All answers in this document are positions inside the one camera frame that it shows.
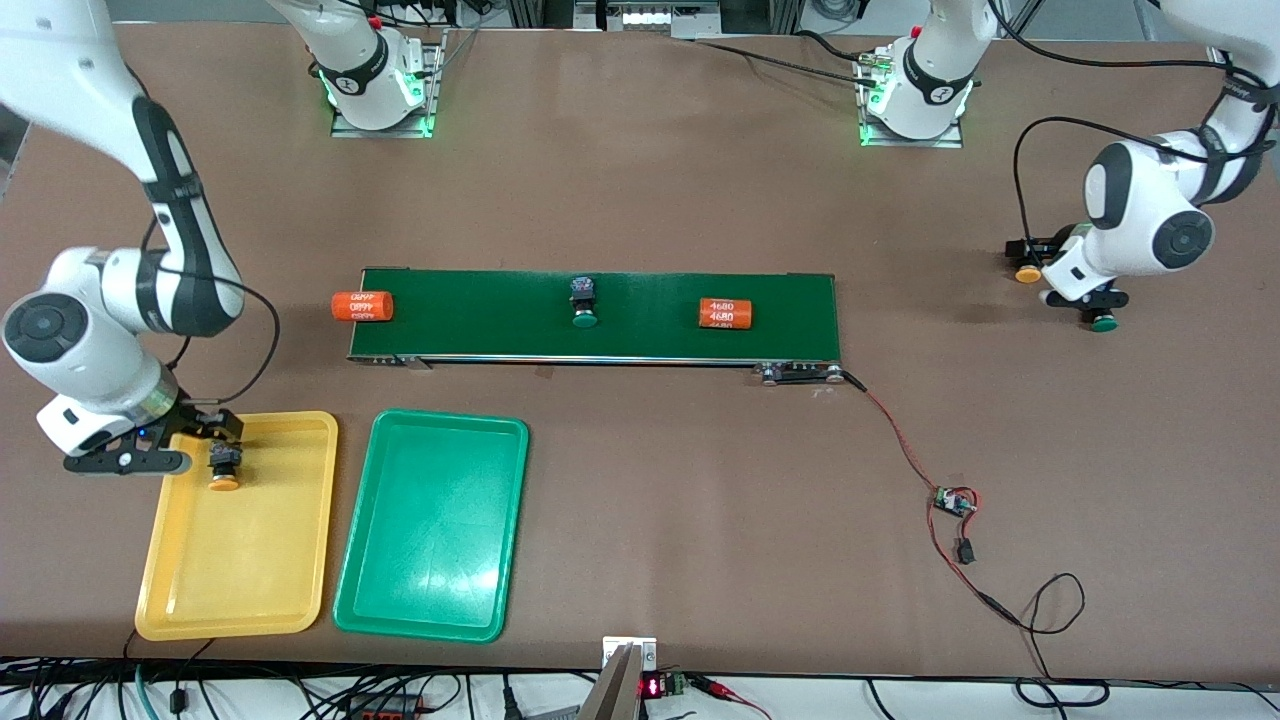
brown tabletop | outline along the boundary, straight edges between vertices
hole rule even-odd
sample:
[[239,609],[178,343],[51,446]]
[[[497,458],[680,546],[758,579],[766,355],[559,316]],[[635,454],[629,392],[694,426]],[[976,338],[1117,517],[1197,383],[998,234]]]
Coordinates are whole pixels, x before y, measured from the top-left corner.
[[[965,150],[884,150],[859,147],[847,85],[648,35],[492,32],[451,67],[436,138],[338,141],[288,27],[119,33],[182,128],[246,282],[282,309],[279,356],[234,409],[323,409],[342,427],[320,620],[210,656],[589,667],[602,635],[632,633],[657,635],[663,662],[709,670],[1034,673],[1019,633],[934,555],[923,488],[854,388],[764,389],[710,369],[362,368],[328,316],[365,265],[822,272],[837,277],[845,364],[940,480],[963,474],[983,493],[974,582],[1016,610],[1055,571],[1084,582],[1083,618],[1042,643],[1055,673],[1280,679],[1275,178],[1211,209],[1220,242],[1202,263],[1123,281],[1134,301],[1111,334],[1039,305],[1000,259],[1018,234],[1023,126],[1062,113],[1187,127],[1216,73],[1075,68],[997,42]],[[744,44],[842,69],[808,41]],[[1034,229],[1051,233],[1083,219],[1080,181],[1107,138],[1037,133],[1024,177]],[[3,302],[59,250],[136,243],[147,218],[123,168],[35,131],[0,204]],[[269,329],[251,304],[193,343],[184,386],[238,387]],[[116,655],[160,480],[65,474],[33,418],[49,397],[0,363],[0,652]],[[344,634],[329,619],[370,424],[388,407],[532,430],[507,628],[490,646]],[[1073,602],[1051,593],[1043,620]]]

yellow tray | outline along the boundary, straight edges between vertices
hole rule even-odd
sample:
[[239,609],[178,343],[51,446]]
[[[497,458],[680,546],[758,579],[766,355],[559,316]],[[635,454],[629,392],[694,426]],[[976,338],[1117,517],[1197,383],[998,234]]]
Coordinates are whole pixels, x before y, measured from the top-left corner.
[[175,436],[192,468],[165,475],[133,623],[148,641],[297,633],[324,587],[338,423],[241,415],[241,487],[209,489],[209,441]]

green tray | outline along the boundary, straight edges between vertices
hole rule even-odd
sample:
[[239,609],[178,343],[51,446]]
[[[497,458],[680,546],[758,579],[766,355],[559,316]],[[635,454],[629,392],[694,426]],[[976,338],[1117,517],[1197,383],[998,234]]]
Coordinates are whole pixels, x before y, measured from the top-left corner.
[[374,420],[333,621],[470,643],[502,633],[529,428],[387,410]]
[[[573,327],[570,281],[595,281],[593,328]],[[392,293],[385,323],[356,323],[348,357],[369,364],[719,365],[838,363],[836,282],[815,274],[548,273],[366,268]],[[703,297],[750,300],[749,331],[698,327]]]

orange cylinder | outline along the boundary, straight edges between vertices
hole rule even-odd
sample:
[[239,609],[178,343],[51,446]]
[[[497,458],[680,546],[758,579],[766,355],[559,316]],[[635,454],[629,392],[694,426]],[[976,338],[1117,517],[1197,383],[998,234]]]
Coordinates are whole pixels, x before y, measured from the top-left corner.
[[750,300],[704,297],[698,304],[698,327],[745,331],[751,327]]
[[392,293],[384,290],[335,292],[329,302],[335,320],[379,323],[392,319]]

green bottle cap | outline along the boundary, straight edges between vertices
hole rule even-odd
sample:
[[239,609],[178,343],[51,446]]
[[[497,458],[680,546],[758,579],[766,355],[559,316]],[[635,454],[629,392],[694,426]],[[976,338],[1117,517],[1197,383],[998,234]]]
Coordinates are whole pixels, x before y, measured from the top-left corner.
[[1091,329],[1096,333],[1108,333],[1120,327],[1116,322],[1115,315],[1102,315],[1101,318],[1094,318]]

